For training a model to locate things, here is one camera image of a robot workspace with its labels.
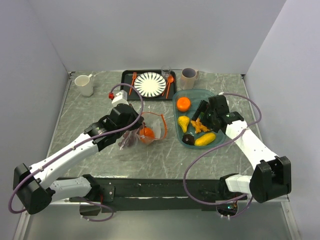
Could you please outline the clear zip top bag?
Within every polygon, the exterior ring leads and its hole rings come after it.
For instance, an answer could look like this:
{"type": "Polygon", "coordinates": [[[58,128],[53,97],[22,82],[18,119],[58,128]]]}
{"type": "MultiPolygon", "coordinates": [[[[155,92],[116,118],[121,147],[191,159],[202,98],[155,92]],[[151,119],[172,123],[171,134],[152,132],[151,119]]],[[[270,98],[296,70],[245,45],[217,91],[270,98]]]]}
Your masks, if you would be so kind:
{"type": "Polygon", "coordinates": [[[133,148],[138,144],[150,145],[167,136],[168,127],[164,115],[154,112],[143,112],[142,125],[134,130],[127,130],[117,141],[120,150],[133,148]]]}

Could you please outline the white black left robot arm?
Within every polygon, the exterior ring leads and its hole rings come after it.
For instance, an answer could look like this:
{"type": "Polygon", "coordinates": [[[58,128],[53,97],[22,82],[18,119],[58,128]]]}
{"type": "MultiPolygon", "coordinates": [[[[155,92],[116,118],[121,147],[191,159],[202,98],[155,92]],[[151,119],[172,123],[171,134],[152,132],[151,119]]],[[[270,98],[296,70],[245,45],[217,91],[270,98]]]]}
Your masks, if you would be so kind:
{"type": "Polygon", "coordinates": [[[50,157],[26,166],[17,166],[13,177],[13,194],[30,215],[44,210],[50,203],[65,198],[82,197],[93,201],[101,193],[101,187],[93,176],[59,180],[78,162],[114,144],[126,131],[142,126],[141,112],[130,104],[119,103],[110,114],[92,123],[73,142],[50,157]]]}

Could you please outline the orange pumpkin toy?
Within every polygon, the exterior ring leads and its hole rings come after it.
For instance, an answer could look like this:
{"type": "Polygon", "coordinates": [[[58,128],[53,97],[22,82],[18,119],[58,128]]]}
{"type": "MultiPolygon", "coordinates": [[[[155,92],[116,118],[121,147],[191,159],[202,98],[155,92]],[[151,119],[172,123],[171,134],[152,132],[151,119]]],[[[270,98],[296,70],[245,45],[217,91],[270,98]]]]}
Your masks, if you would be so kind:
{"type": "Polygon", "coordinates": [[[155,133],[149,127],[144,127],[139,131],[139,139],[142,143],[149,145],[155,140],[155,133]]]}

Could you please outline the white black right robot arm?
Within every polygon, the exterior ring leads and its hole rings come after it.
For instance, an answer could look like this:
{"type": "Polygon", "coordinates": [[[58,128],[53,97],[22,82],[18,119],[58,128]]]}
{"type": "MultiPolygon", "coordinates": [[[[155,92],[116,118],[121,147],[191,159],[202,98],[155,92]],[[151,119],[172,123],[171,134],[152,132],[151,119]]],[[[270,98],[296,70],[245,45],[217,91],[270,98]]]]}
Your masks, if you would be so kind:
{"type": "Polygon", "coordinates": [[[253,168],[252,175],[233,173],[221,177],[217,192],[222,198],[230,199],[240,193],[264,203],[292,191],[290,160],[266,147],[245,119],[229,110],[224,93],[201,100],[192,118],[214,132],[222,131],[239,147],[253,168]]]}

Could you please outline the red grape bunch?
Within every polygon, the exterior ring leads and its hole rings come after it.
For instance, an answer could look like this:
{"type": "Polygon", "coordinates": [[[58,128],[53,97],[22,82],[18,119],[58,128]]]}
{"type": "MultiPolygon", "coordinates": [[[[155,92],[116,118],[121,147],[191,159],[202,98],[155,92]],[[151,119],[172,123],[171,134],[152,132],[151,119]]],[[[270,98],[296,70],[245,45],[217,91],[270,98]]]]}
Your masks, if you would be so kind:
{"type": "Polygon", "coordinates": [[[136,130],[127,130],[123,136],[121,141],[118,143],[119,148],[125,149],[133,147],[138,142],[137,131],[136,130]]]}

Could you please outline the golden ginger root toy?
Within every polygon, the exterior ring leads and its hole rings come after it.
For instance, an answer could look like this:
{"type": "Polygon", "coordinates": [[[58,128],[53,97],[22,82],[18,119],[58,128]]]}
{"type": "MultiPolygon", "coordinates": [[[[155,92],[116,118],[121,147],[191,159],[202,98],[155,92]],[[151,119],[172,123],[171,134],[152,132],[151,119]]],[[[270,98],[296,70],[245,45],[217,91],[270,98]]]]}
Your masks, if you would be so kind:
{"type": "Polygon", "coordinates": [[[201,122],[200,122],[200,118],[197,118],[196,120],[191,120],[190,121],[191,125],[195,128],[195,134],[201,133],[201,132],[209,132],[210,129],[208,129],[206,126],[204,126],[201,122]]]}

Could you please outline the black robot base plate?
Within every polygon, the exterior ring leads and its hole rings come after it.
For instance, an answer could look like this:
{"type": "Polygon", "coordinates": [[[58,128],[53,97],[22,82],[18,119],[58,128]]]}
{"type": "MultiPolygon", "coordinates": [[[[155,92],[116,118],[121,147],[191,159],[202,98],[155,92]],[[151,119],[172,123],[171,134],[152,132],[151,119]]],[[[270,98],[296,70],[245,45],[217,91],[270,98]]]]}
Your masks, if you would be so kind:
{"type": "Polygon", "coordinates": [[[187,195],[181,179],[151,178],[95,178],[96,189],[85,196],[86,200],[102,203],[115,211],[193,210],[215,211],[214,203],[239,197],[230,192],[217,179],[191,179],[186,182],[188,191],[202,202],[187,195]]]}

